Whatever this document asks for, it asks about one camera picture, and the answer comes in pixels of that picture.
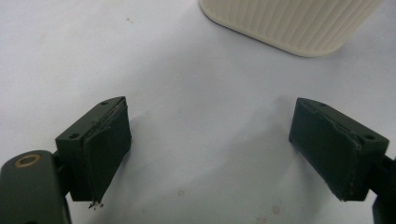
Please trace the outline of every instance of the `screw hole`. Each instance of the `screw hole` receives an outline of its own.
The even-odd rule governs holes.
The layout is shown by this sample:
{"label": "screw hole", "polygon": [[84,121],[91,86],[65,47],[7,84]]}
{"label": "screw hole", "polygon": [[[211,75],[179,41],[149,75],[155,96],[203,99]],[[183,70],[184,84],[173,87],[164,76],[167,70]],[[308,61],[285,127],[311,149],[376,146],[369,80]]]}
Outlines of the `screw hole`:
{"label": "screw hole", "polygon": [[375,137],[372,136],[372,135],[370,135],[370,134],[364,135],[364,138],[365,138],[365,139],[368,139],[368,140],[375,140]]}
{"label": "screw hole", "polygon": [[30,154],[19,158],[14,165],[18,168],[24,168],[27,166],[31,166],[40,160],[40,155],[38,154]]}
{"label": "screw hole", "polygon": [[79,133],[72,133],[72,134],[69,136],[70,139],[74,139],[74,138],[77,138],[77,137],[79,137]]}

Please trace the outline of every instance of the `white surface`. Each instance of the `white surface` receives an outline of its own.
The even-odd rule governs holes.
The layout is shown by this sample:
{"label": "white surface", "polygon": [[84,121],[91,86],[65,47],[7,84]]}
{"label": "white surface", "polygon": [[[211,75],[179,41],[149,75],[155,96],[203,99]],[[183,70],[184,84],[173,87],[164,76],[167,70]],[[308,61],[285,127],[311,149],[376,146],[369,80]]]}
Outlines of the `white surface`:
{"label": "white surface", "polygon": [[[372,223],[288,142],[298,96],[396,137],[396,2],[329,56],[290,55],[210,21],[198,1],[1,1],[0,163],[125,95],[132,153],[79,223]],[[396,155],[394,144],[388,155]]]}
{"label": "white surface", "polygon": [[211,20],[305,57],[332,53],[383,0],[199,0]]}

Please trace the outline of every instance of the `white container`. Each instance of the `white container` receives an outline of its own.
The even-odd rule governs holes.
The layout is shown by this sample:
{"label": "white container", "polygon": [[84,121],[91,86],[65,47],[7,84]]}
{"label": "white container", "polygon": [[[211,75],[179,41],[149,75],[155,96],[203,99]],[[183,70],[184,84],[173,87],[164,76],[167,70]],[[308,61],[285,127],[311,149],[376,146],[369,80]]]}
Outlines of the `white container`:
{"label": "white container", "polygon": [[199,0],[212,21],[290,53],[341,48],[383,0]]}

